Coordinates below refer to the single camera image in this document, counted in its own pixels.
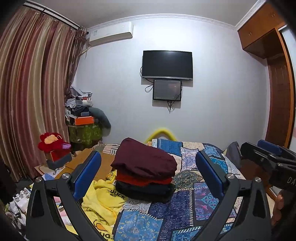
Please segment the maroon polo shirt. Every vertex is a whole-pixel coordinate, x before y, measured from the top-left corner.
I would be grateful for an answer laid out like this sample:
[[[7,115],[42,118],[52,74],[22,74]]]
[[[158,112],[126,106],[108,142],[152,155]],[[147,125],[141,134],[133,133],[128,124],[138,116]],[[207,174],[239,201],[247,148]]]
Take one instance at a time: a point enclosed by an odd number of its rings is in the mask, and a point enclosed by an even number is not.
[[[120,143],[111,166],[144,178],[173,177],[177,170],[177,162],[173,156],[133,138],[125,138]]]

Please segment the wooden bedside desk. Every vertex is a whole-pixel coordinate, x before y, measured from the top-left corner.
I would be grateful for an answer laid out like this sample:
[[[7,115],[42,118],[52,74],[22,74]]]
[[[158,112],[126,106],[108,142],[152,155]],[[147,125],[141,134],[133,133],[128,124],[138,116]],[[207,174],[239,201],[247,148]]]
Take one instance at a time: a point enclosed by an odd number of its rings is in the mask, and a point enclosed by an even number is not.
[[[111,172],[111,164],[114,161],[115,155],[98,153],[95,154],[95,151],[92,149],[84,149],[76,157],[72,159],[69,163],[66,164],[66,167],[55,177],[59,179],[64,173],[73,173],[76,168],[83,170],[86,169],[90,171],[92,168],[94,171],[97,171],[94,180],[98,181],[100,179],[105,180],[107,175]]]

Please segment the yellow duck blanket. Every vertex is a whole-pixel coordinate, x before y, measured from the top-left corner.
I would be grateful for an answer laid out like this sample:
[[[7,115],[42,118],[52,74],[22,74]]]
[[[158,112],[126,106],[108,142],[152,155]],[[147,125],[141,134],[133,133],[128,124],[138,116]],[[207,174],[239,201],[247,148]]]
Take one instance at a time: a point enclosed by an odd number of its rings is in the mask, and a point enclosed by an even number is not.
[[[83,197],[81,207],[105,240],[114,240],[113,228],[118,214],[128,198],[115,188],[117,171],[113,170],[106,178],[93,180]]]

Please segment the brown wooden door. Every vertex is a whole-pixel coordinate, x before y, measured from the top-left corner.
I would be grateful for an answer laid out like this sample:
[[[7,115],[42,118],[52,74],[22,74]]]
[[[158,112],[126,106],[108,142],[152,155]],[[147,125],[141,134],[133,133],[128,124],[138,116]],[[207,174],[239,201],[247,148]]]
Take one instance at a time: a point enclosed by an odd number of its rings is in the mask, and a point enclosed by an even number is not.
[[[284,55],[268,58],[270,108],[265,140],[287,147],[292,134],[292,81]]]

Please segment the red plush toy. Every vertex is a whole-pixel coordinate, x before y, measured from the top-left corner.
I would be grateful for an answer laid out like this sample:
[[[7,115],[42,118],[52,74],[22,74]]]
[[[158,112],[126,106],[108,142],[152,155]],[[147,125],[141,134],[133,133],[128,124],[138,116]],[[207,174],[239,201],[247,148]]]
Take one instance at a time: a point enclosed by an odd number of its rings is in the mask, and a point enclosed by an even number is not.
[[[60,160],[71,152],[71,145],[64,141],[59,133],[44,133],[40,135],[38,149],[45,153],[48,160]]]

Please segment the orange box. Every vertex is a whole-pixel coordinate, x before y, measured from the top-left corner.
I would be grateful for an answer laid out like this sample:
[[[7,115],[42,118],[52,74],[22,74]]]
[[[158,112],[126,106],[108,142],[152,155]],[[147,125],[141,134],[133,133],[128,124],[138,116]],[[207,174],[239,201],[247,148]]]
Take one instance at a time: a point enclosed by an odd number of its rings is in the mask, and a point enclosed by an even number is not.
[[[94,118],[93,116],[77,117],[74,120],[74,124],[76,126],[94,124]]]

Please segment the blue patchwork bedspread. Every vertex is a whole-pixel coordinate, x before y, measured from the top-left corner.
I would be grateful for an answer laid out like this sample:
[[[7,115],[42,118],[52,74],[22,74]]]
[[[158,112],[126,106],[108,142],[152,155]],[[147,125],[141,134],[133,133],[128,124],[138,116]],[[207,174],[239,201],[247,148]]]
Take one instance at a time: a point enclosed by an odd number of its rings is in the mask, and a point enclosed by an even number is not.
[[[219,200],[211,194],[195,164],[204,151],[225,173],[243,179],[226,152],[208,143],[176,142],[155,138],[149,145],[172,155],[177,171],[175,192],[166,203],[129,198],[121,208],[112,234],[114,240],[191,240],[208,220]]]

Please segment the red folded garment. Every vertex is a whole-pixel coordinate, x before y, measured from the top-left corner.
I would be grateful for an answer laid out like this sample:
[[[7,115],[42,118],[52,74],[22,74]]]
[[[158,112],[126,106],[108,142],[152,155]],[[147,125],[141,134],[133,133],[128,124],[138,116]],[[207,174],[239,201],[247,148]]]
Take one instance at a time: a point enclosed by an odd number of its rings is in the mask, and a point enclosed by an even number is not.
[[[139,187],[144,187],[151,183],[167,185],[172,182],[173,178],[146,178],[142,176],[130,175],[124,171],[117,170],[116,180]]]

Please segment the clutter pile on cabinet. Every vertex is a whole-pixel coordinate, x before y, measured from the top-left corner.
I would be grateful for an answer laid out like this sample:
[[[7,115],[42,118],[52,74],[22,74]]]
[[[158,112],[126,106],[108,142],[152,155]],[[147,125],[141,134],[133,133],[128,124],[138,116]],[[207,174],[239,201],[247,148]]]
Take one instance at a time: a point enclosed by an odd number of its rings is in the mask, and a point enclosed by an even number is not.
[[[65,101],[65,121],[67,126],[75,126],[74,120],[77,117],[93,116],[94,124],[102,128],[102,136],[106,137],[111,132],[111,122],[101,109],[93,104],[92,92],[83,92],[75,87],[70,87],[69,95]]]

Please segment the striped red curtain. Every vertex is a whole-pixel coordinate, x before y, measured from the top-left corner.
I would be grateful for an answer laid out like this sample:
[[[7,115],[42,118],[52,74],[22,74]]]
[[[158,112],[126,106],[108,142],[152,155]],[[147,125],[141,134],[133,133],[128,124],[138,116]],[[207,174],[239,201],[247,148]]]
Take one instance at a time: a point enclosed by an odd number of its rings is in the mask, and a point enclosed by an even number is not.
[[[77,30],[22,6],[1,35],[1,159],[13,180],[34,177],[46,162],[40,136],[68,140],[65,101],[86,43]]]

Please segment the wooden wardrobe cabinet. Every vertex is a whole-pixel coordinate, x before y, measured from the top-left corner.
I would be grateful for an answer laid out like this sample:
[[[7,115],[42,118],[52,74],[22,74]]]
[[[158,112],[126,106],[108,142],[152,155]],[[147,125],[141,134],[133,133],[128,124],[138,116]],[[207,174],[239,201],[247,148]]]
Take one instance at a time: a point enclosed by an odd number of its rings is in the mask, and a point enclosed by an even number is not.
[[[260,59],[286,58],[287,50],[278,30],[284,25],[275,7],[264,3],[238,30],[242,49]]]

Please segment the white air conditioner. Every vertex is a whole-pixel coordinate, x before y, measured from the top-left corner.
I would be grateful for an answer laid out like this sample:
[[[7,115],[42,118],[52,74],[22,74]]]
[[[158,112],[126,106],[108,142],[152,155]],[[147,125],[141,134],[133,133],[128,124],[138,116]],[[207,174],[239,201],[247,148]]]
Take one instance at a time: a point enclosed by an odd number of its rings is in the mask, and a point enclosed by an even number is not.
[[[90,33],[89,45],[93,47],[132,38],[133,23],[124,22],[93,30]]]

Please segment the yellow curved bed rail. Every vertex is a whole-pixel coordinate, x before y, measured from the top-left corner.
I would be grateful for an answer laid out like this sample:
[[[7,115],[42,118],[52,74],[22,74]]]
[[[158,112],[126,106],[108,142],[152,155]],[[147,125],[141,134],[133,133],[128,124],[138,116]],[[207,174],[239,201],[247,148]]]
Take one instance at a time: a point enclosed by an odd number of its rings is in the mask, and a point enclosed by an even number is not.
[[[176,136],[167,128],[158,128],[144,141],[145,144],[151,142],[152,139],[157,137],[167,137],[171,141],[177,141]]]

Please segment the small wall monitor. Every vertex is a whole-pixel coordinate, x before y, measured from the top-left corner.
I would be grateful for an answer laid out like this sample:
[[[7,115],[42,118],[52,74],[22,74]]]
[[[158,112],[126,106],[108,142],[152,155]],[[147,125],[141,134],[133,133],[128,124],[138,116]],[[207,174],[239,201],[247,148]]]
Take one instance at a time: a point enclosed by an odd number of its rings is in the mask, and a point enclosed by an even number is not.
[[[181,101],[182,82],[180,80],[155,79],[153,87],[153,100]]]

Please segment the black wall television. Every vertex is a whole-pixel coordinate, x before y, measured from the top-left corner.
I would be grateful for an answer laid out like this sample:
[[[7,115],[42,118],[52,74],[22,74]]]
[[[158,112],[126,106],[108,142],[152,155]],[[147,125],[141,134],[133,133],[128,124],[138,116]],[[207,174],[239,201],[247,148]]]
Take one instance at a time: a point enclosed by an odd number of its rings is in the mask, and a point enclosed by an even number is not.
[[[165,50],[143,51],[142,77],[193,80],[192,53]]]

